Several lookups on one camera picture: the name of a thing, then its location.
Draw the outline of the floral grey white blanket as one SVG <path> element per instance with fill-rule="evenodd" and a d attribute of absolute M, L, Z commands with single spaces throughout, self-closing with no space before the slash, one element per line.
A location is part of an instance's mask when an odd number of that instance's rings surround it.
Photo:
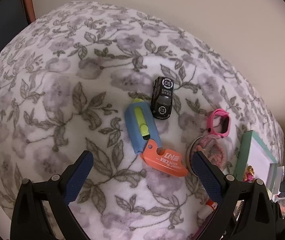
<path fill-rule="evenodd" d="M 21 181 L 46 181 L 84 150 L 93 169 L 70 209 L 91 239 L 191 239 L 207 194 L 198 178 L 159 172 L 134 154 L 124 112 L 150 101 L 157 77 L 173 80 L 173 109 L 157 120 L 181 154 L 212 111 L 230 113 L 233 172 L 243 133 L 255 131 L 277 161 L 284 134 L 257 90 L 192 34 L 143 12 L 75 1 L 42 16 L 0 52 L 0 206 L 8 217 Z"/>

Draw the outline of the blue orange retractable knife toy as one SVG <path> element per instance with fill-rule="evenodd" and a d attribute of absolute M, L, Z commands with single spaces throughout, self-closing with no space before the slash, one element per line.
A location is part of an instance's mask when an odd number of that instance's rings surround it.
<path fill-rule="evenodd" d="M 175 177 L 185 177 L 188 170 L 182 155 L 163 148 L 149 104 L 135 98 L 125 110 L 125 122 L 133 151 L 143 162 L 160 172 Z"/>

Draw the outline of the teal rimmed white tray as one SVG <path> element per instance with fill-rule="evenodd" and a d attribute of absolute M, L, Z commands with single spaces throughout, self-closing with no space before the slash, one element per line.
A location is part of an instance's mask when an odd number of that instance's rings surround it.
<path fill-rule="evenodd" d="M 254 169 L 254 178 L 263 180 L 267 189 L 273 192 L 278 163 L 269 148 L 255 131 L 242 135 L 234 176 L 242 180 L 248 166 Z"/>

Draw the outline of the clear glass jar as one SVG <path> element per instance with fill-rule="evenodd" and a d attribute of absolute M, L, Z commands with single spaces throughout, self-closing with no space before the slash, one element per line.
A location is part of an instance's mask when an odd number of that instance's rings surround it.
<path fill-rule="evenodd" d="M 281 210 L 282 217 L 285 217 L 285 197 L 275 196 L 275 202 L 278 202 Z"/>

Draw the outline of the black toy car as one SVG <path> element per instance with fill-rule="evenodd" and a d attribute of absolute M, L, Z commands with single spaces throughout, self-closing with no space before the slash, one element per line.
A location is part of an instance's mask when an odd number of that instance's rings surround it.
<path fill-rule="evenodd" d="M 154 81 L 150 109 L 156 119 L 166 120 L 170 117 L 173 106 L 173 89 L 174 82 L 170 78 L 159 76 Z"/>

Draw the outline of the pink wrist band watch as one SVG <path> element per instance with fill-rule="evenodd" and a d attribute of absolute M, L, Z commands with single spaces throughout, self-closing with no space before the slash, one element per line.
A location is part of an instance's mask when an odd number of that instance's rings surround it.
<path fill-rule="evenodd" d="M 207 132 L 221 138 L 230 133 L 231 117 L 224 109 L 215 109 L 207 119 Z"/>

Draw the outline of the purple lighter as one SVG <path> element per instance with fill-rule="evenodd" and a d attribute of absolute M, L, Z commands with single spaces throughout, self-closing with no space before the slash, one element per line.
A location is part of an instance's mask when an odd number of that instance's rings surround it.
<path fill-rule="evenodd" d="M 190 234 L 188 236 L 187 240 L 196 240 L 196 239 L 198 239 L 198 237 L 201 235 L 203 229 L 204 229 L 203 226 L 199 227 L 199 229 L 197 230 L 196 233 Z"/>

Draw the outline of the clear round bead case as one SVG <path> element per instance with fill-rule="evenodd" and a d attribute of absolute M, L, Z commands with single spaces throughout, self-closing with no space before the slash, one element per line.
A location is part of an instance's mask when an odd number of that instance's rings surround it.
<path fill-rule="evenodd" d="M 216 165 L 221 171 L 224 171 L 227 160 L 224 138 L 208 134 L 198 137 L 190 143 L 186 152 L 186 164 L 192 175 L 196 175 L 192 170 L 192 155 L 196 150 L 201 150 L 211 164 Z"/>

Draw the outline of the red white glue stick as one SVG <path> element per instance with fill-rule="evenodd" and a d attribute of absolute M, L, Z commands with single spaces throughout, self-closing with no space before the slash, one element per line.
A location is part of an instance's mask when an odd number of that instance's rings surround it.
<path fill-rule="evenodd" d="M 206 204 L 198 212 L 198 218 L 205 220 L 213 211 L 215 211 L 217 203 L 209 199 Z"/>

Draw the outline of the pink doll figure toy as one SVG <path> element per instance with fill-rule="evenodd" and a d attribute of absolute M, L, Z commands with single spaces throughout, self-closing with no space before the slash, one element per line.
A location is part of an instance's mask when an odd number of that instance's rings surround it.
<path fill-rule="evenodd" d="M 255 172 L 251 165 L 247 167 L 243 175 L 243 181 L 251 183 L 255 179 Z"/>

